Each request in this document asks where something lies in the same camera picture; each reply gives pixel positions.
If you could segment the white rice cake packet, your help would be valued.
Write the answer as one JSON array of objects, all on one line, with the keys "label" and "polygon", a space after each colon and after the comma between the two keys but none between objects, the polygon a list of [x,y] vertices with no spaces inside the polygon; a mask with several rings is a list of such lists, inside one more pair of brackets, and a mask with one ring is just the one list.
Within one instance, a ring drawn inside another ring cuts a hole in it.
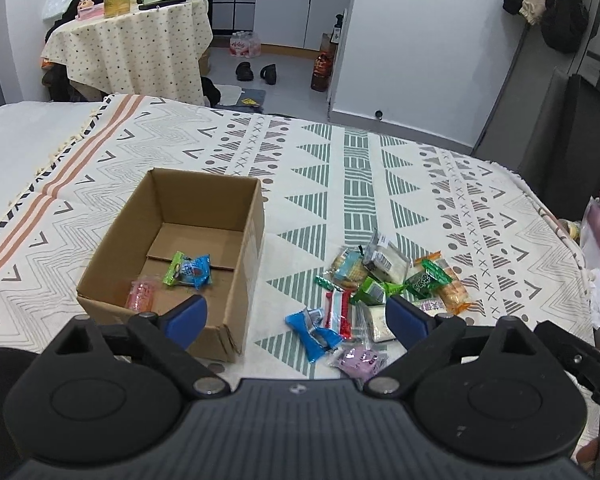
[{"label": "white rice cake packet", "polygon": [[361,310],[366,323],[368,338],[373,344],[383,344],[396,339],[388,326],[384,304],[376,304],[376,306],[362,304]]}]

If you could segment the orange cracker packet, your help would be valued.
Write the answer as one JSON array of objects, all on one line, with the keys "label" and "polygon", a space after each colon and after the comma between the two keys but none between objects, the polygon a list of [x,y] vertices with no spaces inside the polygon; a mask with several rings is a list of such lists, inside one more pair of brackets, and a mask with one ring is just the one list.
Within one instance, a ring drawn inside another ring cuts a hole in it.
[{"label": "orange cracker packet", "polygon": [[446,310],[452,314],[459,315],[478,306],[478,302],[471,298],[466,286],[460,281],[460,272],[454,271],[440,252],[420,257],[414,261],[414,265],[418,270],[431,270],[433,266],[436,266],[446,274],[450,280],[449,283],[435,288],[434,293],[440,297]]}]

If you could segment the dark green snack packet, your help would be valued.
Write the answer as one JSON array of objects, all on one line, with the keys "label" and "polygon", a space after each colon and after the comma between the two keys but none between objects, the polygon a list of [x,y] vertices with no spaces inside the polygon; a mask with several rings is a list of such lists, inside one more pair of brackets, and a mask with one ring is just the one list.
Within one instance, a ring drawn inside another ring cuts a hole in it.
[{"label": "dark green snack packet", "polygon": [[422,270],[410,276],[404,283],[406,290],[417,299],[427,299],[438,289],[452,283],[452,278],[429,259],[420,263]]}]

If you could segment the purple snack packet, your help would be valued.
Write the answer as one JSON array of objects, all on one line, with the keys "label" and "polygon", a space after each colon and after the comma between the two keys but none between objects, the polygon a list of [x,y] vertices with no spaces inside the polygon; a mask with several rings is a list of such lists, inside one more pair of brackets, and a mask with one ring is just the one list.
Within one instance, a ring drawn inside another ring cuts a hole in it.
[{"label": "purple snack packet", "polygon": [[365,344],[344,346],[334,352],[328,365],[349,378],[366,382],[384,369],[388,356]]}]

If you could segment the clear white cake packet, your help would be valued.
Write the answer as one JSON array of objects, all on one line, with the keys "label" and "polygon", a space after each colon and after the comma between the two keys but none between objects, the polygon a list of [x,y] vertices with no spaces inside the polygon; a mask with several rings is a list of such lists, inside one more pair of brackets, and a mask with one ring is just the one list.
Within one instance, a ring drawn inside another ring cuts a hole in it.
[{"label": "clear white cake packet", "polygon": [[398,285],[406,280],[411,261],[388,236],[375,231],[362,255],[363,266],[376,280]]}]

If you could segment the red white snack bar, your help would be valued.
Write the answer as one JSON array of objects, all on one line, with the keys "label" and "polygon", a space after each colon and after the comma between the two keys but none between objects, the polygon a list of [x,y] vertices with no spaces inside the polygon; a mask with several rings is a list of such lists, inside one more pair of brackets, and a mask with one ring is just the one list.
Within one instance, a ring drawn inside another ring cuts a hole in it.
[{"label": "red white snack bar", "polygon": [[342,339],[352,337],[350,320],[350,297],[348,290],[334,289],[326,294],[328,305],[326,309],[325,326],[337,333]]}]

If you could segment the biscuit packet blue label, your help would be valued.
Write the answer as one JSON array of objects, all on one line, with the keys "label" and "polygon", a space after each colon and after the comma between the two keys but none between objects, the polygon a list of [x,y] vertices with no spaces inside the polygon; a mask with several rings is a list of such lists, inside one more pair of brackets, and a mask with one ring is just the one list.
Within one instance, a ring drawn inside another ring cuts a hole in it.
[{"label": "biscuit packet blue label", "polygon": [[326,276],[342,289],[357,290],[368,278],[362,252],[358,248],[342,248],[326,271]]}]

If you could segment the blue candy wrapper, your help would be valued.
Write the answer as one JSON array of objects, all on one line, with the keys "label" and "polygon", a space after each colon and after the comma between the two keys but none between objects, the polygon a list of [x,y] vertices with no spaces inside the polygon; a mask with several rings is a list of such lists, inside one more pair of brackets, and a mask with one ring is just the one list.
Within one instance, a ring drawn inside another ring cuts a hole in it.
[{"label": "blue candy wrapper", "polygon": [[323,325],[325,315],[322,308],[308,309],[291,313],[285,323],[299,337],[306,358],[310,363],[321,359],[327,352],[336,349],[342,341],[341,336]]}]

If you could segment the blue green candy packet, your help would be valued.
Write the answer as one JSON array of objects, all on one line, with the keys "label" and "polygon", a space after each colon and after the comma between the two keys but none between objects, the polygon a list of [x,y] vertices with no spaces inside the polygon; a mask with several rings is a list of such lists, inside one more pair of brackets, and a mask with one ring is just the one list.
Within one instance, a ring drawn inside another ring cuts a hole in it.
[{"label": "blue green candy packet", "polygon": [[183,285],[197,290],[211,283],[210,256],[192,258],[184,252],[175,253],[162,279],[162,284],[169,287]]}]

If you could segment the black suitcase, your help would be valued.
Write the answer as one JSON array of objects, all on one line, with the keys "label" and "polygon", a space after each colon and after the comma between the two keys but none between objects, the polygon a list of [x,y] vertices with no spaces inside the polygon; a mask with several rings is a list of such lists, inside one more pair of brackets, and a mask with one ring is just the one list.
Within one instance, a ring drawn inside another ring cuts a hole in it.
[{"label": "black suitcase", "polygon": [[566,220],[600,192],[600,91],[582,76],[554,71],[518,174]]}]

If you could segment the left black slipper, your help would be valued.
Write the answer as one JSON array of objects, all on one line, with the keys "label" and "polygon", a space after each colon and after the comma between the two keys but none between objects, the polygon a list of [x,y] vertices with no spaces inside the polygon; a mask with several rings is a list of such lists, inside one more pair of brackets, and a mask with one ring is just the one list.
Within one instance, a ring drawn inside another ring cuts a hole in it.
[{"label": "left black slipper", "polygon": [[254,79],[254,73],[249,62],[240,62],[236,66],[235,75],[240,82],[249,82]]}]

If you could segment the black slipper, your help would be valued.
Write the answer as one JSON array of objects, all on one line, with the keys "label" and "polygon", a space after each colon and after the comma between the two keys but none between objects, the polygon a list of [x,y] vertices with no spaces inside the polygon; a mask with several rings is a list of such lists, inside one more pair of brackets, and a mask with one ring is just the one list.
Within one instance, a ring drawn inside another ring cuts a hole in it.
[{"label": "black slipper", "polygon": [[240,62],[236,66],[235,75],[240,82],[249,82],[254,79],[254,73],[249,62]]},{"label": "black slipper", "polygon": [[277,82],[277,68],[275,64],[263,66],[260,70],[260,78],[269,86],[275,86]]}]

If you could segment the round table dotted tablecloth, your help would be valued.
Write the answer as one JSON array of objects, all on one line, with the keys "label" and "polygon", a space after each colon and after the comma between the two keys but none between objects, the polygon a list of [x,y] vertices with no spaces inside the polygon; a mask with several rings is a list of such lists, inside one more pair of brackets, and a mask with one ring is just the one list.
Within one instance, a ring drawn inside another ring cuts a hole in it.
[{"label": "round table dotted tablecloth", "polygon": [[73,20],[46,40],[42,58],[70,81],[106,94],[143,94],[201,105],[199,59],[213,38],[207,0]]}]

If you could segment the dark soy sauce bottle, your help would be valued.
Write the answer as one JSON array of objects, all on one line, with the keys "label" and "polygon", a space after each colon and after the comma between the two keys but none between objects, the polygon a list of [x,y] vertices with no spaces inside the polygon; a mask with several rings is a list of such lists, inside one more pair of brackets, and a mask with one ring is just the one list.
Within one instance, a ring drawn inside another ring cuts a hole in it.
[{"label": "dark soy sauce bottle", "polygon": [[317,92],[328,90],[330,77],[332,76],[332,62],[334,59],[329,52],[321,51],[314,61],[311,89]]}]

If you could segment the pack of water bottles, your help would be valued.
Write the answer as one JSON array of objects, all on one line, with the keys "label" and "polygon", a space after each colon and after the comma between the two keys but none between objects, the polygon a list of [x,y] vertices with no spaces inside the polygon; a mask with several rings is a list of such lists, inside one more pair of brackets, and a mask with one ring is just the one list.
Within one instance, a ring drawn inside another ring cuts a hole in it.
[{"label": "pack of water bottles", "polygon": [[234,58],[256,58],[261,54],[261,41],[254,32],[240,30],[230,36],[228,50]]}]

